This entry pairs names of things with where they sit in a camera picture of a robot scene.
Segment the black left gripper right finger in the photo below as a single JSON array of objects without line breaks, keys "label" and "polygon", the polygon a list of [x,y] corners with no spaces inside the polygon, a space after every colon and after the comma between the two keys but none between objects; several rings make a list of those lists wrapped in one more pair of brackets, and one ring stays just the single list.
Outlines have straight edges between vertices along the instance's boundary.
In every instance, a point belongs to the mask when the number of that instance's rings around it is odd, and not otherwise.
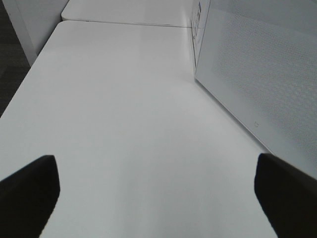
[{"label": "black left gripper right finger", "polygon": [[254,191],[279,238],[317,236],[317,181],[269,153],[258,157]]}]

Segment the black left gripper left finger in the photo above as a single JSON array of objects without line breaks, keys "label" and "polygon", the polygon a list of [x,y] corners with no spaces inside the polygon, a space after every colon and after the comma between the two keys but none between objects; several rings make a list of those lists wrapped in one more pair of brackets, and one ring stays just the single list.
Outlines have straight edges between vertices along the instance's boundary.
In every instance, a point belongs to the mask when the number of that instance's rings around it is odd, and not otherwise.
[{"label": "black left gripper left finger", "polygon": [[0,236],[38,238],[60,195],[56,159],[44,155],[0,182]]}]

